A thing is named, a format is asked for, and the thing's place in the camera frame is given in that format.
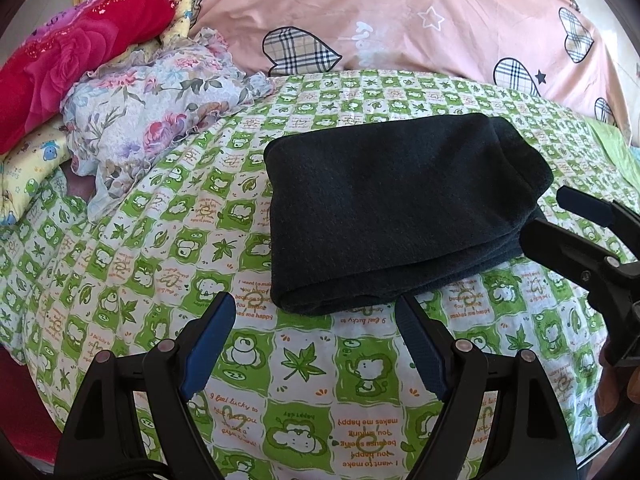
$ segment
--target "folded fleece blanket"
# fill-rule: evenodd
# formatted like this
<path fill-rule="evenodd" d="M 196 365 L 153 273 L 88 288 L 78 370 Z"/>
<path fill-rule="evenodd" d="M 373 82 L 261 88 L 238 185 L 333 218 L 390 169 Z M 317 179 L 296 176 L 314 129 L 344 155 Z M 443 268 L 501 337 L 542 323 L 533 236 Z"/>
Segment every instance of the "folded fleece blanket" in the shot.
<path fill-rule="evenodd" d="M 553 176 L 503 118 L 435 116 L 270 142 L 271 299 L 317 315 L 507 261 Z"/>

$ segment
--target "green and white bedsheet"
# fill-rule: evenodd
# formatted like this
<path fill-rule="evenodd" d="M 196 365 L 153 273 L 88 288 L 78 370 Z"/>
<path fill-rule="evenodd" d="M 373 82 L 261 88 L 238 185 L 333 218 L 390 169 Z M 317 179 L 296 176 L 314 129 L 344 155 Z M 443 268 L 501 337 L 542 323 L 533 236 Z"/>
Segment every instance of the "green and white bedsheet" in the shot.
<path fill-rule="evenodd" d="M 367 121 L 501 115 L 553 169 L 555 183 L 540 201 L 547 217 L 622 260 L 628 253 L 615 237 L 561 210 L 554 195 L 569 184 L 637 210 L 638 193 L 583 118 L 539 98 L 427 73 L 276 81 L 276 95 L 187 139 L 99 224 L 83 221 L 73 199 L 54 193 L 50 202 L 44 194 L 54 179 L 0 247 L 2 342 L 28 364 L 62 427 L 96 352 L 148 350 L 228 290 L 238 304 L 235 328 L 205 391 L 190 402 L 220 469 L 260 480 L 404 478 L 441 404 L 422 386 L 391 305 L 305 318 L 271 303 L 265 145 Z M 418 299 L 485 351 L 535 351 L 577 458 L 601 444 L 593 394 L 606 330 L 583 290 L 516 258 Z M 158 458 L 144 398 L 136 400 L 145 445 Z M 486 444 L 495 394 L 485 401 L 463 478 L 475 475 Z"/>

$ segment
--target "ruffled pillowcase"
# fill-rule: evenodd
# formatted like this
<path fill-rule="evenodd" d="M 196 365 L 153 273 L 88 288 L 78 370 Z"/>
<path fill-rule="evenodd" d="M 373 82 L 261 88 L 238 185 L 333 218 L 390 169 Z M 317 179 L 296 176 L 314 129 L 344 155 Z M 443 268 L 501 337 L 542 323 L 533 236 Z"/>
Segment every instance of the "ruffled pillowcase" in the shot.
<path fill-rule="evenodd" d="M 83 73 L 156 37 L 174 0 L 87 0 L 38 28 L 0 69 L 0 154 L 49 120 Z"/>
<path fill-rule="evenodd" d="M 61 112 L 74 172 L 96 176 L 90 221 L 110 213 L 172 142 L 273 91 L 264 74 L 236 68 L 227 48 L 206 28 L 194 40 L 173 38 L 150 59 L 134 52 L 105 64 L 73 86 Z"/>

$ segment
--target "pink quilt cover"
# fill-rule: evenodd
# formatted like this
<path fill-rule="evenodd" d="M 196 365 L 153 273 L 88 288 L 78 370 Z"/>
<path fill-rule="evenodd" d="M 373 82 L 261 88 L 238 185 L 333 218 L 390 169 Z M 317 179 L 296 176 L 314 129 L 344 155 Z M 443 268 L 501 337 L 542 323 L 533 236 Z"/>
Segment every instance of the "pink quilt cover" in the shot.
<path fill-rule="evenodd" d="M 194 0 L 238 66 L 440 72 L 527 91 L 630 137 L 604 41 L 572 0 Z"/>

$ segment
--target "black strap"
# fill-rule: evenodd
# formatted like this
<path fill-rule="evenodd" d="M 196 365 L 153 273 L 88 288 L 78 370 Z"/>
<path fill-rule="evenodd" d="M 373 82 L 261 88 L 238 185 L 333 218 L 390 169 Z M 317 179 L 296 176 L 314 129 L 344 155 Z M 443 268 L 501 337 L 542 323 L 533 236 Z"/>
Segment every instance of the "black strap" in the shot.
<path fill-rule="evenodd" d="M 167 480 L 173 479 L 171 470 L 166 464 L 139 458 L 95 473 L 71 476 L 57 476 L 54 473 L 52 480 L 121 480 L 140 474 L 158 475 Z"/>

